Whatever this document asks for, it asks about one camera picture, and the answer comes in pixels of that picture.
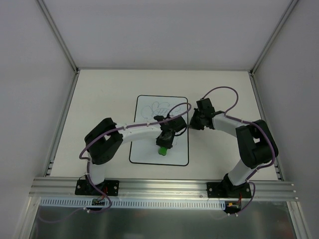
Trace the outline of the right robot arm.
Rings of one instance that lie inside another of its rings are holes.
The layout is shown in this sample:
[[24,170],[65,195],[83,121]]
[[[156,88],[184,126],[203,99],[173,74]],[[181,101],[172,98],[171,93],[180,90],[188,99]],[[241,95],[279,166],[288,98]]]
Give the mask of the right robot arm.
[[236,137],[240,160],[219,183],[207,183],[209,198],[251,198],[250,178],[262,168],[271,166],[279,154],[267,123],[239,120],[216,111],[210,99],[196,102],[189,126],[195,130],[209,128]]

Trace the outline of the green whiteboard eraser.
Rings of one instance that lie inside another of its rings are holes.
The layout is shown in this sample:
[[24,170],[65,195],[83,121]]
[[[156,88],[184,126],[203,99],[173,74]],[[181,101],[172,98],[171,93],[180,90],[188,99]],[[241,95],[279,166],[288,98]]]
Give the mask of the green whiteboard eraser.
[[167,155],[167,148],[166,147],[160,147],[158,150],[159,155],[166,156]]

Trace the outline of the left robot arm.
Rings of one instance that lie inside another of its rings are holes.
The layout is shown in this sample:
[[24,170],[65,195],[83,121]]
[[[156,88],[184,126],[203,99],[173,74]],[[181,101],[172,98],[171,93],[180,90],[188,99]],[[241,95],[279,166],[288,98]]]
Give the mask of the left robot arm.
[[111,118],[102,120],[85,136],[85,148],[79,158],[87,160],[86,188],[93,195],[104,189],[105,166],[121,145],[141,139],[154,139],[159,154],[165,155],[173,146],[176,136],[183,134],[187,123],[181,115],[155,116],[154,121],[117,127]]

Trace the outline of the small whiteboard black frame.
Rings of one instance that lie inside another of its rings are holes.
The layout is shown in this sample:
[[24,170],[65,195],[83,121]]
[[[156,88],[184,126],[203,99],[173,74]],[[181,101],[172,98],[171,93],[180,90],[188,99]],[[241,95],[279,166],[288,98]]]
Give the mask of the small whiteboard black frame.
[[[175,117],[188,109],[186,97],[137,97],[135,123],[153,122]],[[188,114],[169,122],[172,129],[160,131],[156,138],[131,143],[129,161],[135,164],[186,166],[189,163]]]

